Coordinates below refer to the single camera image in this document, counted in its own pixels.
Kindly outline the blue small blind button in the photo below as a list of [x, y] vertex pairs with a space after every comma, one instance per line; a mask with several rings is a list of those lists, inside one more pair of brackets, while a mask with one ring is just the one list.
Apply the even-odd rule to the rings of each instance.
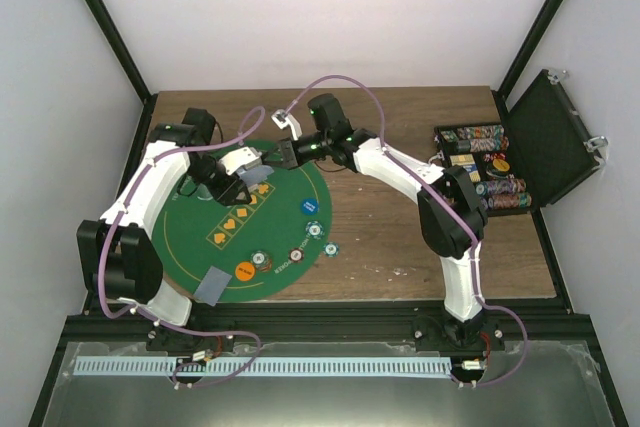
[[319, 202], [317, 198], [305, 198], [301, 201], [300, 210], [304, 215], [313, 216], [319, 212]]

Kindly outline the poker chip stack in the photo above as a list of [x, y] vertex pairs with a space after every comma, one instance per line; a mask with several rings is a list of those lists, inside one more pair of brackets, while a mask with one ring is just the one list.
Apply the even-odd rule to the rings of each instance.
[[269, 272], [273, 266], [272, 256], [263, 250], [257, 250], [251, 253], [250, 262], [259, 272]]
[[309, 221], [305, 226], [306, 235], [312, 239], [319, 240], [324, 237], [324, 226], [317, 220]]

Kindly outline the orange big blind button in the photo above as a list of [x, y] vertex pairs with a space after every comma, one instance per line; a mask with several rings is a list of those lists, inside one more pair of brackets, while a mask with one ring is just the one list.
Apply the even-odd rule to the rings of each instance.
[[240, 262], [235, 267], [234, 275], [240, 282], [249, 282], [253, 280], [256, 275], [256, 267], [248, 261]]

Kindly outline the red poker chip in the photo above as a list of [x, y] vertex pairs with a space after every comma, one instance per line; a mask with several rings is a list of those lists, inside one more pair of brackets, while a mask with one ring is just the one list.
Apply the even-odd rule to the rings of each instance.
[[304, 250], [301, 248], [294, 248], [289, 251], [288, 260], [292, 263], [299, 263], [304, 259]]

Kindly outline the single teal poker chip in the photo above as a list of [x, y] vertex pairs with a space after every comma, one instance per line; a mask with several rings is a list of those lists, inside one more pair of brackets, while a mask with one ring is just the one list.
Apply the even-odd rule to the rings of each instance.
[[339, 245], [335, 242], [327, 242], [323, 247], [323, 253], [327, 257], [335, 257], [339, 254]]

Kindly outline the blue checkered playing card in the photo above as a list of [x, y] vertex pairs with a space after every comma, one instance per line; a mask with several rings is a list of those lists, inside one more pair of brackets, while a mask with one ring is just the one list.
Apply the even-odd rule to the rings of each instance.
[[194, 298], [201, 303], [215, 306], [231, 278], [229, 273], [211, 266], [194, 292]]

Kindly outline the blue playing card deck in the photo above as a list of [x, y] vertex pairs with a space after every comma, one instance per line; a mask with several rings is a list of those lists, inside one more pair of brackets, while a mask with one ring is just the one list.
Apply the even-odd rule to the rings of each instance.
[[274, 169], [268, 165], [257, 165], [250, 169], [240, 169], [238, 175], [249, 189], [253, 189], [256, 185], [266, 181], [270, 175], [274, 173]]

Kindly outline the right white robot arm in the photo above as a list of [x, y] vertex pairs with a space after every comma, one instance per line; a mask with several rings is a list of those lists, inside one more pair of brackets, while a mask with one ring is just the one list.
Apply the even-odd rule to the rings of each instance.
[[308, 108], [315, 124], [309, 135], [302, 133], [289, 108], [271, 115], [278, 128], [291, 133], [278, 143], [281, 166], [292, 170], [329, 158], [413, 201], [422, 237], [441, 261], [445, 340], [458, 350], [471, 347], [483, 325], [479, 253], [488, 216], [466, 170], [419, 161], [387, 144], [383, 131], [353, 128], [332, 94], [312, 98]]

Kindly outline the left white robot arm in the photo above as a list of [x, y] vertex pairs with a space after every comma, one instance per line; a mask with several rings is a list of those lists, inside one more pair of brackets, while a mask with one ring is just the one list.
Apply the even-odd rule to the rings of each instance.
[[196, 349], [204, 339], [203, 324], [190, 317], [192, 301], [164, 279], [162, 261], [152, 244], [154, 226], [178, 181], [195, 176], [205, 152], [236, 145], [250, 136], [265, 117], [261, 106], [249, 128], [218, 144], [211, 142], [215, 118], [190, 108], [180, 123], [159, 123], [149, 133], [138, 168], [115, 203], [97, 221], [84, 220], [76, 238], [84, 283], [97, 296], [106, 317], [138, 313], [170, 326], [169, 338], [181, 350]]

